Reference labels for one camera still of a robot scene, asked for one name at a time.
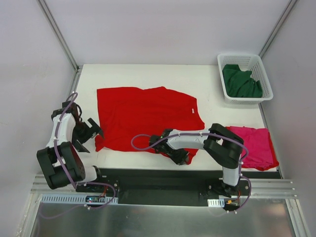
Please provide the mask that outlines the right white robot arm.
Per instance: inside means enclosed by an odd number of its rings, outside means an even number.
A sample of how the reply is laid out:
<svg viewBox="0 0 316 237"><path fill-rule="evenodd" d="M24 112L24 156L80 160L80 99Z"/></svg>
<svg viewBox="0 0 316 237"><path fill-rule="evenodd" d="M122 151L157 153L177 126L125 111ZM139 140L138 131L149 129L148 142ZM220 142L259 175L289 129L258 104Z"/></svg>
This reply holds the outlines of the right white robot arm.
<svg viewBox="0 0 316 237"><path fill-rule="evenodd" d="M188 149L206 151L223 171L222 181L211 185L214 192L230 198L240 188L239 161L244 141L218 123L204 130L166 129L160 136L152 135L149 146L177 165L189 163L191 152Z"/></svg>

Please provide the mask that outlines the white plastic basket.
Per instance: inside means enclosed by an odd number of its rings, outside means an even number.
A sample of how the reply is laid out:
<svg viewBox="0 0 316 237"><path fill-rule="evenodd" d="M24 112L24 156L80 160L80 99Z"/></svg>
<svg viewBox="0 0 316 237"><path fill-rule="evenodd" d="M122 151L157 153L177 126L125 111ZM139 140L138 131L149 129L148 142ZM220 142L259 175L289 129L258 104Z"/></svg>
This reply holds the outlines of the white plastic basket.
<svg viewBox="0 0 316 237"><path fill-rule="evenodd" d="M252 105L272 100L272 88L258 55L222 53L217 60L227 103Z"/></svg>

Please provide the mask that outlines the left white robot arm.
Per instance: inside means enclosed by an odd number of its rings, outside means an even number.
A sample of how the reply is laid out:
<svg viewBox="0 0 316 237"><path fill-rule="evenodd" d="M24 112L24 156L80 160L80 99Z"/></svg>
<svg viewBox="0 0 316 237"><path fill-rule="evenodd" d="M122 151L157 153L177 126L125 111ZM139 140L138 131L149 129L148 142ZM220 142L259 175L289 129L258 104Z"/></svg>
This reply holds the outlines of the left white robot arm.
<svg viewBox="0 0 316 237"><path fill-rule="evenodd" d="M81 107L70 101L52 112L51 137L45 148L37 151L39 165L52 190L81 182L87 182L94 192L104 188L100 169L95 165L84 166L79 158L79 153L89 153L84 143L97 135L104 138L104 133L92 118L84 122L81 115Z"/></svg>

